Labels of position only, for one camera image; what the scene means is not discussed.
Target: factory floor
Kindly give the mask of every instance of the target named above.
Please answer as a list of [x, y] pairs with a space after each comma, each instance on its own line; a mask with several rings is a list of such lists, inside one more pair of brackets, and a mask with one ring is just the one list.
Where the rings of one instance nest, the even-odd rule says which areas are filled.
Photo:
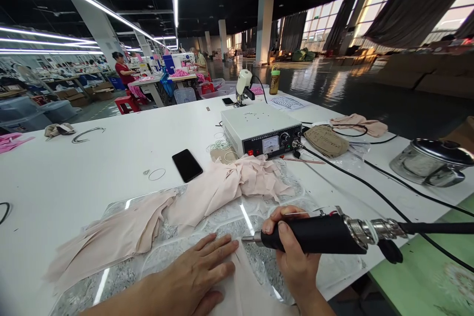
[[[395, 86], [367, 82], [385, 63], [372, 66], [340, 67], [317, 58], [311, 63], [279, 63], [279, 89], [298, 98], [321, 105], [344, 115], [361, 114], [378, 119], [389, 131], [413, 139], [445, 136], [469, 115], [474, 115], [474, 101], [444, 95], [412, 91]], [[241, 69], [257, 75], [262, 83], [270, 83], [271, 67], [253, 68], [253, 60], [236, 62], [208, 61], [211, 78], [237, 80]], [[86, 106], [71, 123], [120, 115], [114, 98]], [[149, 104], [142, 109], [152, 109]]]

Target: white table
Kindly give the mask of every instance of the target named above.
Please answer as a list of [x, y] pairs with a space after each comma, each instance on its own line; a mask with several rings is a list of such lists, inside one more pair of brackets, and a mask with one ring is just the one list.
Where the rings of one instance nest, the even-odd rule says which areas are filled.
[[[204, 170], [210, 162], [206, 147], [222, 132], [215, 127], [221, 120], [222, 97], [173, 105], [75, 124], [78, 133], [101, 126], [106, 131], [88, 134], [89, 142], [72, 144], [64, 136], [45, 141], [43, 132], [26, 136], [36, 138], [0, 156], [2, 201], [12, 203], [10, 216], [0, 226], [0, 283], [2, 309], [6, 315], [48, 315], [58, 296], [42, 282], [55, 249], [77, 236], [81, 227], [100, 219], [107, 205], [162, 189], [182, 185], [183, 181], [171, 156], [189, 149]], [[257, 96], [256, 101], [263, 100]], [[290, 113], [301, 121], [323, 121], [341, 116], [317, 105]], [[379, 139], [386, 140], [388, 133]], [[367, 160], [390, 171], [390, 160], [408, 144], [404, 138], [372, 146]], [[320, 206], [339, 205], [353, 218], [380, 216], [402, 219], [373, 191], [333, 167], [287, 161]], [[164, 178], [149, 181], [143, 171], [166, 169]], [[382, 191], [410, 219], [432, 222], [448, 208], [417, 197], [400, 184], [369, 166], [357, 174]], [[465, 170], [466, 180], [446, 189], [414, 186], [433, 197], [458, 204], [474, 191], [474, 169]], [[406, 240], [396, 241], [398, 246]], [[384, 257], [370, 247], [362, 257], [367, 268], [356, 275], [322, 290], [329, 299], [349, 286]]]

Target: hand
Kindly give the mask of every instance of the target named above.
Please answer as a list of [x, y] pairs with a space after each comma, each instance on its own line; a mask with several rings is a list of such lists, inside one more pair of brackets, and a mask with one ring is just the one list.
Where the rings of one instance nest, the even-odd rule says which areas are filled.
[[222, 263], [238, 248], [236, 240], [216, 234], [201, 239], [165, 270], [151, 274], [124, 292], [86, 311], [86, 315], [204, 316], [224, 296], [210, 289], [232, 275], [235, 265]]

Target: smartphone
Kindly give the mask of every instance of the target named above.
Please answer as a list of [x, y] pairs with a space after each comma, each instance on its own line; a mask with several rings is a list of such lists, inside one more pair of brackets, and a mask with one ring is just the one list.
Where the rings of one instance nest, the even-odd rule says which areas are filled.
[[225, 106], [230, 106], [234, 104], [234, 102], [230, 98], [224, 98], [222, 99], [222, 102], [224, 103]]
[[198, 175], [202, 174], [201, 166], [189, 150], [181, 151], [180, 153], [175, 154], [172, 158], [185, 183], [190, 182]]

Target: chair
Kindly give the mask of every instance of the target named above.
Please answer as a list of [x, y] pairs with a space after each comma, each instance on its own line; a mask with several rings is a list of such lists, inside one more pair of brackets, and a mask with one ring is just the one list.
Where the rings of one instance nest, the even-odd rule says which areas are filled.
[[117, 98], [115, 99], [115, 104], [117, 105], [122, 115], [128, 114], [131, 111], [141, 111], [141, 109], [138, 107], [137, 103], [133, 100], [131, 96], [122, 96], [120, 98]]

